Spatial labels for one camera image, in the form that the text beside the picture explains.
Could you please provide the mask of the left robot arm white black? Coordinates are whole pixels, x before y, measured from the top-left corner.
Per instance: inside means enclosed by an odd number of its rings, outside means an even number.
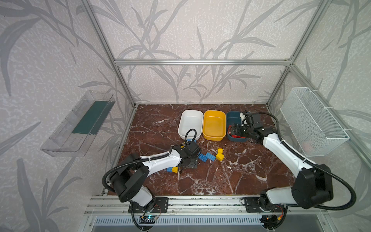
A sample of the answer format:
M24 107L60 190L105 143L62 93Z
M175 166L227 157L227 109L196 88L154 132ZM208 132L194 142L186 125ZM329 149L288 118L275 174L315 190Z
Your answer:
M144 186L144 182L150 175L168 168L188 168L201 154L196 137L196 129L190 129L185 134L184 142L171 146L168 151L151 156L128 155L103 175L102 185L114 192L122 203L136 203L146 211L153 209L156 198Z

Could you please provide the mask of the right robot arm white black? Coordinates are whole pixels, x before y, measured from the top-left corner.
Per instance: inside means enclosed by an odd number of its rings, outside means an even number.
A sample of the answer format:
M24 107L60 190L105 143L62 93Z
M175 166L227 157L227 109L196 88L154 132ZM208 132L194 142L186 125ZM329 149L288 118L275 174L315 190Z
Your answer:
M275 127L264 127L261 112L243 111L240 120L227 123L227 135L233 139L253 139L272 152L294 175L295 182L290 187L271 188L260 193L258 204L262 211L269 212L275 205L318 208L329 211L341 211L351 208L357 202L355 190L339 176L333 174L324 164L316 164L304 157L289 143L280 132L280 123L276 116ZM350 192L350 200L341 206L324 206L333 200L333 183L336 180Z

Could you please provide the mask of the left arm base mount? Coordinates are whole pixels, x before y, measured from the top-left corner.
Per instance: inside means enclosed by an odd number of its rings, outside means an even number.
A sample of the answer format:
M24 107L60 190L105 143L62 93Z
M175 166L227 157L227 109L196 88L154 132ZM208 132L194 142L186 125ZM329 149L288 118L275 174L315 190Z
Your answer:
M147 206L140 206L131 202L128 208L129 213L167 213L169 206L168 197L156 197Z

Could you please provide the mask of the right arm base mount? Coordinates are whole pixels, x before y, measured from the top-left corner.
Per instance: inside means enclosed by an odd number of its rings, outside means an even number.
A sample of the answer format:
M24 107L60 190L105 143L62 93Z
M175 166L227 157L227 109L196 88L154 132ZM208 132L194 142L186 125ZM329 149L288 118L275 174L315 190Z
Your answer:
M240 199L247 213L284 213L283 204L274 205L262 196L245 196Z

